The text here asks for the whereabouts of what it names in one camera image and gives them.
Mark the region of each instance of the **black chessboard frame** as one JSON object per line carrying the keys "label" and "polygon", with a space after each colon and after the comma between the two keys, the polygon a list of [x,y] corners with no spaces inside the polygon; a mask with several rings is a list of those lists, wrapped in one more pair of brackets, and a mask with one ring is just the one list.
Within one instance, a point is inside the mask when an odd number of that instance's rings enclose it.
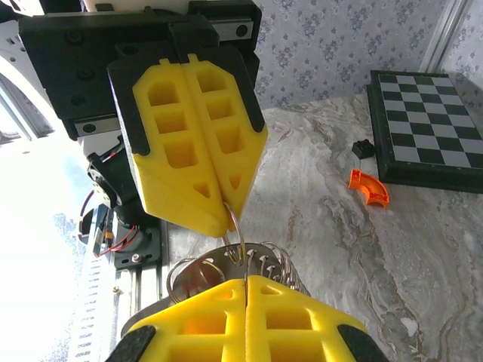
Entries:
{"label": "black chessboard frame", "polygon": [[483,193],[483,169],[396,161],[381,91],[380,75],[448,78],[445,74],[371,71],[367,86],[379,180],[410,186]]}

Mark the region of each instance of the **black block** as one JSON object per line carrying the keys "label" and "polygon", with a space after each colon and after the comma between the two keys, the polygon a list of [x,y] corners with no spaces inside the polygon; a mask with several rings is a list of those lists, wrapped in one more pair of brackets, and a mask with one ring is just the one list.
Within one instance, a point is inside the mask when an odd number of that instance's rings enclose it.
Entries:
{"label": "black block", "polygon": [[369,140],[357,141],[352,145],[352,152],[360,159],[369,158],[374,156],[376,149]]}

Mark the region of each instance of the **screw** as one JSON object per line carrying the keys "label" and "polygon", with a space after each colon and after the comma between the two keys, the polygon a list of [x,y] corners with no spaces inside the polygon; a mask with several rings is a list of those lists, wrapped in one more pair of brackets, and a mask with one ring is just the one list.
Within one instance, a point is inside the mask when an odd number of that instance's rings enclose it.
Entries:
{"label": "screw", "polygon": [[248,27],[246,25],[240,25],[238,28],[236,28],[236,35],[239,38],[247,35],[247,33],[248,33]]}
{"label": "screw", "polygon": [[85,103],[85,97],[78,94],[76,96],[73,96],[70,99],[70,102],[73,106],[81,106]]}
{"label": "screw", "polygon": [[85,133],[92,133],[96,130],[96,126],[94,126],[93,124],[86,124],[82,130],[85,132]]}
{"label": "screw", "polygon": [[142,257],[139,254],[133,254],[133,256],[131,257],[132,262],[140,262],[141,259],[142,259]]}
{"label": "screw", "polygon": [[77,78],[81,81],[88,81],[94,77],[94,72],[91,68],[83,68],[77,70]]}
{"label": "screw", "polygon": [[126,45],[122,48],[122,52],[126,55],[136,55],[139,53],[139,48],[134,45]]}
{"label": "screw", "polygon": [[84,36],[78,30],[70,30],[66,33],[65,39],[72,45],[80,45],[84,42]]}

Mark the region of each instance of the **orange curved pipe fitting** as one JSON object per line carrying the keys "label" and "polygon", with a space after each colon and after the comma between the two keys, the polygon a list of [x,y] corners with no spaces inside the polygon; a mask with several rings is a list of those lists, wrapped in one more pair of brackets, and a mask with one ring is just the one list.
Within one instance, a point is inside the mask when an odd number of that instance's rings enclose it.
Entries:
{"label": "orange curved pipe fitting", "polygon": [[389,194],[386,187],[375,177],[362,173],[360,170],[351,171],[349,188],[364,192],[366,205],[379,204],[385,209],[389,206]]}

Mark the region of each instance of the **floral wallpaper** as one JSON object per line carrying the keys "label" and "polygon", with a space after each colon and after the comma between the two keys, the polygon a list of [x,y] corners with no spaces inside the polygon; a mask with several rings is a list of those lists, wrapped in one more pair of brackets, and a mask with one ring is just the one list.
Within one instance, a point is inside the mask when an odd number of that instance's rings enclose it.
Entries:
{"label": "floral wallpaper", "polygon": [[365,92],[372,69],[417,71],[446,0],[254,0],[263,108]]}
{"label": "floral wallpaper", "polygon": [[442,71],[449,73],[466,105],[483,111],[483,0],[474,0],[454,36]]}

